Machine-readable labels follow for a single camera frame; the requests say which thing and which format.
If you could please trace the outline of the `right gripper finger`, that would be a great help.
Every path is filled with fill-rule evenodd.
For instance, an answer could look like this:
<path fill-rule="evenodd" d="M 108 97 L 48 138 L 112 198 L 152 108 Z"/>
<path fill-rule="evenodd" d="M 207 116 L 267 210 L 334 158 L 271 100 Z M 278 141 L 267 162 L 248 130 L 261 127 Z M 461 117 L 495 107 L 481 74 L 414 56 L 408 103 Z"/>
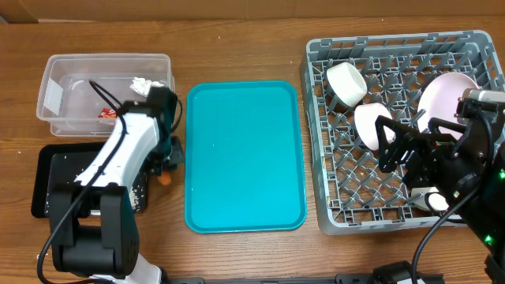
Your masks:
<path fill-rule="evenodd" d="M 377 117 L 375 126 L 379 142 L 378 165 L 383 173 L 390 173 L 409 158 L 408 145 L 414 129 L 383 115 Z"/>
<path fill-rule="evenodd" d="M 466 126 L 455 122 L 446 121 L 441 118 L 431 118 L 428 121 L 428 129 L 435 134 L 451 134 L 461 136 L 466 131 Z"/>

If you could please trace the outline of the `orange carrot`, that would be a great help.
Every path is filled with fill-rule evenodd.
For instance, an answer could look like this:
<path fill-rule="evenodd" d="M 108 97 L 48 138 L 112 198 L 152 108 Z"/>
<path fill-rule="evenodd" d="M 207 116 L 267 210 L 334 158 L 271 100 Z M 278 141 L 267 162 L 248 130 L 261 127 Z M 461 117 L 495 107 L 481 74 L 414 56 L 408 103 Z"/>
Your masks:
<path fill-rule="evenodd" d="M 171 184 L 172 182 L 172 179 L 171 179 L 171 176 L 170 176 L 170 173 L 165 171 L 163 172 L 160 176 L 157 177 L 158 178 L 158 181 L 161 185 L 164 185 L 164 186 L 168 186 Z"/>

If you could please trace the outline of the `large pink plate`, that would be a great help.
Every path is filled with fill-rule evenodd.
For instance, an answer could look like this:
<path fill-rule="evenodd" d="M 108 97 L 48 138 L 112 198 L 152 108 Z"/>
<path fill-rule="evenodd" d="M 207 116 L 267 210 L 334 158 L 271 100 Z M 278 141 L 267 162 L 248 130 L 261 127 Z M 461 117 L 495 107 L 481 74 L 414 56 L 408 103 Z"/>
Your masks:
<path fill-rule="evenodd" d="M 425 112 L 417 119 L 417 127 L 423 132 L 431 118 L 457 122 L 454 114 L 458 98 L 466 89 L 478 89 L 477 83 L 463 73 L 445 73 L 435 78 L 423 91 L 417 111 Z"/>

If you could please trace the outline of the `cream plastic cup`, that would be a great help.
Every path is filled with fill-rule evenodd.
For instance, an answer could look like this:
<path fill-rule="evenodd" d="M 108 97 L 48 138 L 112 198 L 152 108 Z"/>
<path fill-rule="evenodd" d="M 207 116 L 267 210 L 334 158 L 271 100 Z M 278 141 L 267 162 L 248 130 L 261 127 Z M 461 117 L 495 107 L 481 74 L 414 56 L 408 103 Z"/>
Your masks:
<path fill-rule="evenodd" d="M 449 208 L 445 198 L 439 194 L 436 187 L 413 188 L 411 196 L 413 205 L 423 211 L 429 211 L 432 208 L 439 212 Z"/>

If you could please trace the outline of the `pink bowl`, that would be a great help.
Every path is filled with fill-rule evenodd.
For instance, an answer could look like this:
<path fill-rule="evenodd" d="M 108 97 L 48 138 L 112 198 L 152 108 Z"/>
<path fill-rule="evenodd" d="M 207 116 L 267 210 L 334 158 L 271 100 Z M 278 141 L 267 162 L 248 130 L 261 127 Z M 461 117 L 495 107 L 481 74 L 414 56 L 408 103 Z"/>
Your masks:
<path fill-rule="evenodd" d="M 357 106 L 354 111 L 354 124 L 361 141 L 370 150 L 379 149 L 376 131 L 376 119 L 379 116 L 392 119 L 391 113 L 381 103 L 370 103 Z"/>

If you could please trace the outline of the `red snack wrapper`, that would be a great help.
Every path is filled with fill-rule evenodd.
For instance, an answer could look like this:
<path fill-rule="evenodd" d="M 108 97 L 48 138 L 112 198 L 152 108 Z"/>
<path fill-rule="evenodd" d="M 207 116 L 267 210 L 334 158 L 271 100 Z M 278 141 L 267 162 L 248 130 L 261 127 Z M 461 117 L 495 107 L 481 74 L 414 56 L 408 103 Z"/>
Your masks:
<path fill-rule="evenodd" d="M 98 118 L 116 118 L 116 112 L 110 108 L 103 108 L 98 115 Z"/>

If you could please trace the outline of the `white tissue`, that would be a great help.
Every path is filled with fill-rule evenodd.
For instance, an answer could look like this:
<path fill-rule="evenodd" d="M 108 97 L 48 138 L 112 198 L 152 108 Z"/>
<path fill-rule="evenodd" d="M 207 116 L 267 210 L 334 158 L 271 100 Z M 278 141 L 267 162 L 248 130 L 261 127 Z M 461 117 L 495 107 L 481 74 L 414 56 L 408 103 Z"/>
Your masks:
<path fill-rule="evenodd" d="M 165 81 L 149 80 L 143 77 L 134 77 L 129 88 L 143 97 L 148 97 L 151 88 L 166 87 Z"/>

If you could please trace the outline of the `white bowl with food scraps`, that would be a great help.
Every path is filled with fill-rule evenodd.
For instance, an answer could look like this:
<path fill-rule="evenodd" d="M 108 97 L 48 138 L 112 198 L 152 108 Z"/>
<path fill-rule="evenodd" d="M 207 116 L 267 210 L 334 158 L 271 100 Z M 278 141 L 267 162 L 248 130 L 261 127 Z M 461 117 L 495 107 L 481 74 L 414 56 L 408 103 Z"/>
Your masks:
<path fill-rule="evenodd" d="M 348 107 L 355 107 L 368 92 L 364 77 L 349 62 L 329 68 L 327 80 L 333 92 Z"/>

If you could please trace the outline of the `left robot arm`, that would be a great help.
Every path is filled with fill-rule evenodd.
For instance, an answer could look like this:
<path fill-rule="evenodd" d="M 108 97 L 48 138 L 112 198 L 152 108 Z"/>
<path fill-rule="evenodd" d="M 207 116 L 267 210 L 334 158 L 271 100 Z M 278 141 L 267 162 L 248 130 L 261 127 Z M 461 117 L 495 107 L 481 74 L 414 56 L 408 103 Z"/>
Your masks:
<path fill-rule="evenodd" d="M 50 236 L 43 253 L 82 283 L 166 283 L 166 272 L 139 252 L 140 236 L 129 191 L 146 170 L 162 177 L 184 160 L 172 135 L 180 99 L 127 101 L 108 141 L 92 163 L 49 196 Z"/>

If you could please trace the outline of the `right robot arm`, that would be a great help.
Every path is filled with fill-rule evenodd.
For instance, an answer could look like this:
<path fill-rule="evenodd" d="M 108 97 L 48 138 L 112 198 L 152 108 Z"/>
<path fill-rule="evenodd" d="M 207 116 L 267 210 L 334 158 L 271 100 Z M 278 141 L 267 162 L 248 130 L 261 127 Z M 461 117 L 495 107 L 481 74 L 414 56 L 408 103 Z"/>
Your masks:
<path fill-rule="evenodd" d="M 504 127 L 502 103 L 463 103 L 456 115 L 466 125 L 433 118 L 420 133 L 384 116 L 376 119 L 379 168 L 384 173 L 406 166 L 403 183 L 414 189 L 435 187 L 449 209 L 417 246 L 410 278 L 419 281 L 417 265 L 433 234 L 457 214 L 489 250 L 485 272 L 504 281 L 504 148 L 495 139 Z"/>

